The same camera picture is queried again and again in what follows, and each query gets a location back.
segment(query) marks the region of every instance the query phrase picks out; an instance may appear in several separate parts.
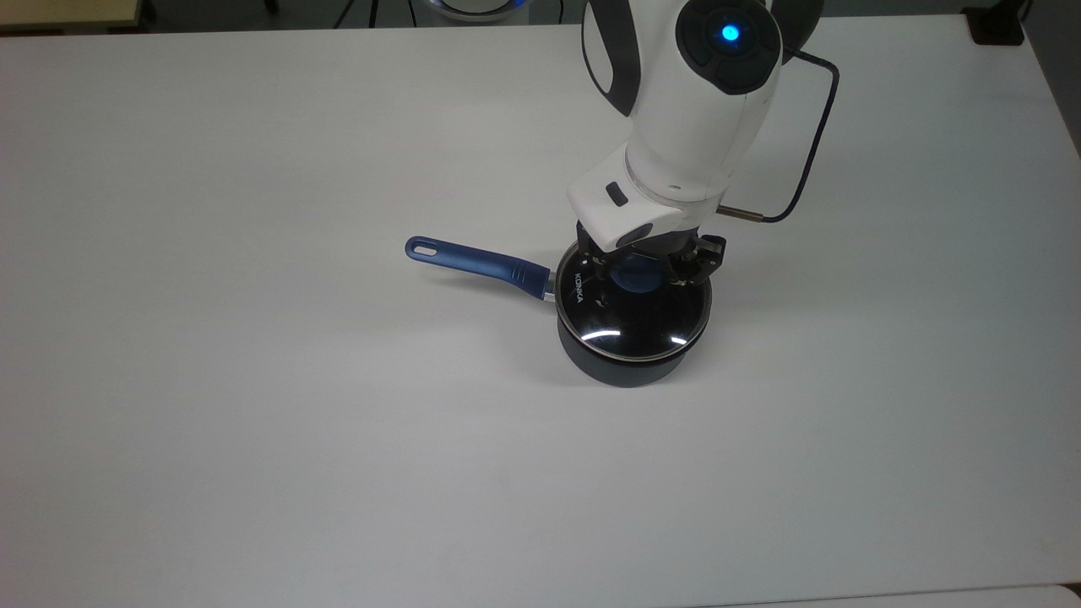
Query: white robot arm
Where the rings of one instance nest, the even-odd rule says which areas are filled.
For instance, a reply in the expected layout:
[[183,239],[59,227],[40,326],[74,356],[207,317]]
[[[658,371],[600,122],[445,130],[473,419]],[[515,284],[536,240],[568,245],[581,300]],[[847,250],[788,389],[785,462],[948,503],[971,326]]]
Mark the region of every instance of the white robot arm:
[[[770,9],[786,15],[787,28]],[[770,9],[760,0],[587,3],[589,74],[632,120],[627,141],[568,190],[601,252],[696,236],[717,209],[765,120],[785,45],[810,37],[822,2],[776,0]],[[667,241],[655,253],[685,244]]]

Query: white table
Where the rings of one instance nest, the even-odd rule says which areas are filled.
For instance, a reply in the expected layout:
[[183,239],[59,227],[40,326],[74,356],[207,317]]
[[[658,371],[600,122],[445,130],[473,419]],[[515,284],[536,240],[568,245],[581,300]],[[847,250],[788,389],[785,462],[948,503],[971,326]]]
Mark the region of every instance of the white table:
[[[640,389],[555,310],[577,29],[0,40],[0,604],[660,607],[1081,579],[1081,162],[1029,47],[824,21],[804,199]],[[779,209],[791,64],[732,204]]]

